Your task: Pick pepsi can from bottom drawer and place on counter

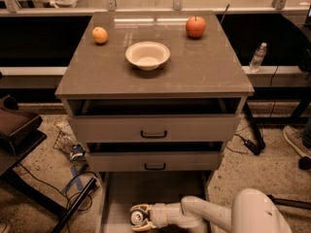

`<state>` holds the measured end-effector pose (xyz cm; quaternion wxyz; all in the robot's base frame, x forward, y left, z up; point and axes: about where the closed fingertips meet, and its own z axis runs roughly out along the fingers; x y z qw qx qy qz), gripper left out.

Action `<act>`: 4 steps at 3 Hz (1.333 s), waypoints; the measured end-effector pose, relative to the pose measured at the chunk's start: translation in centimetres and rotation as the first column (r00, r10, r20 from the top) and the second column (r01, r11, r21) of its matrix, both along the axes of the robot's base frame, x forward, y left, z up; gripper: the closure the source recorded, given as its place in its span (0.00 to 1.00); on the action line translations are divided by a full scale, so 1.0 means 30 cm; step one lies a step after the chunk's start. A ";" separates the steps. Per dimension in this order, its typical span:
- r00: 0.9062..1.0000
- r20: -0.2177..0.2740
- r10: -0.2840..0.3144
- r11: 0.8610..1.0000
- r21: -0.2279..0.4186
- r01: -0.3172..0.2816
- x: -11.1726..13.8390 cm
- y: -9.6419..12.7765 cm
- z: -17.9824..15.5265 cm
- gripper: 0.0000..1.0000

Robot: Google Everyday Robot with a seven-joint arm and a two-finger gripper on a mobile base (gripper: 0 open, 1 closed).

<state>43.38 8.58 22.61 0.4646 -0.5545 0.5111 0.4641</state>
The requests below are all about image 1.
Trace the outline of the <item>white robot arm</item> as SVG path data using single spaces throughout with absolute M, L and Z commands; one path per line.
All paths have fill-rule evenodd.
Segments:
M 207 233 L 207 221 L 226 233 L 293 233 L 272 200 L 253 188 L 241 190 L 230 209 L 196 196 L 185 196 L 178 203 L 139 204 L 130 209 L 135 232 L 176 225 L 190 233 Z

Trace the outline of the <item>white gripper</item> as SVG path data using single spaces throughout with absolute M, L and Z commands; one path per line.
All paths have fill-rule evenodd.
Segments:
M 135 232 L 148 231 L 168 225 L 178 225 L 183 215 L 180 203 L 138 204 L 131 207 L 130 213 L 132 215 L 149 215 L 150 221 L 145 220 L 138 225 L 131 226 L 131 229 Z

